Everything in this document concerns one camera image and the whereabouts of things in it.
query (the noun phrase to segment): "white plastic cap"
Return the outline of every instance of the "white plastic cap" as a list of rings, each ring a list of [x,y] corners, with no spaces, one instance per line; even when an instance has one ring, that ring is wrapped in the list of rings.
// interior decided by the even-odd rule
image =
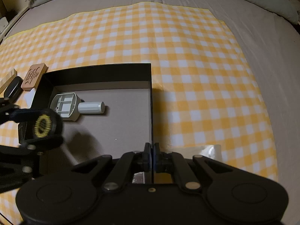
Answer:
[[[78,112],[81,114],[99,114],[104,113],[104,102],[81,102],[78,104]]]

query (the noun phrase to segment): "bolt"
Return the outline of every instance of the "bolt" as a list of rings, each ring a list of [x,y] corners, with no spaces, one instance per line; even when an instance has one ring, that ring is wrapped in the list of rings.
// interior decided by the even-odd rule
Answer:
[[[189,190],[197,190],[201,187],[201,185],[198,182],[187,182],[185,187]]]
[[[103,187],[106,190],[116,190],[117,188],[119,188],[119,185],[114,182],[109,182],[109,183],[104,184]]]
[[[28,149],[28,150],[35,150],[35,149],[36,149],[36,146],[35,146],[35,145],[28,145],[28,146],[27,146],[27,149]]]
[[[156,191],[156,188],[149,188],[148,189],[148,192],[150,192],[150,193],[154,193]]]
[[[22,168],[22,171],[23,171],[24,173],[31,173],[31,172],[32,172],[32,168],[29,167],[29,166],[24,166],[24,167]]]

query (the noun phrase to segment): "bed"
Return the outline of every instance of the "bed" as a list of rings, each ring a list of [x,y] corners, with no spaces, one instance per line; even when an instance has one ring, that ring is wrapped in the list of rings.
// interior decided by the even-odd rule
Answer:
[[[52,0],[28,10],[6,37],[74,13],[139,2],[208,9],[231,30],[254,74],[271,121],[278,181],[289,194],[283,222],[297,224],[300,220],[300,35],[285,18],[245,0]],[[1,207],[12,218],[14,211],[9,209],[12,205],[4,205],[5,202],[14,201],[1,198]]]

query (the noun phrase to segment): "gingham cloth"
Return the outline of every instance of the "gingham cloth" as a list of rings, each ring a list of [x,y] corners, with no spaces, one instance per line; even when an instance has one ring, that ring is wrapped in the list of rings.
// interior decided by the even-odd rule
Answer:
[[[0,78],[12,68],[24,78],[39,63],[49,71],[151,63],[154,140],[162,148],[220,144],[224,162],[277,179],[259,88],[233,34],[209,10],[142,2],[74,14],[0,46]],[[17,104],[26,107],[23,97]],[[1,126],[0,143],[18,145],[15,123]],[[15,193],[1,195],[0,209],[16,224]]]

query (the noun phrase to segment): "wooden shelf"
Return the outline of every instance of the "wooden shelf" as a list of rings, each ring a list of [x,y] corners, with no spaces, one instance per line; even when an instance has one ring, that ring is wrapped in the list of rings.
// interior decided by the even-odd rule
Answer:
[[[8,26],[4,29],[4,31],[0,34],[0,43],[6,36],[6,34],[10,31],[10,29],[15,25],[15,23],[23,16],[23,14],[29,9],[29,7],[23,8],[8,24]]]

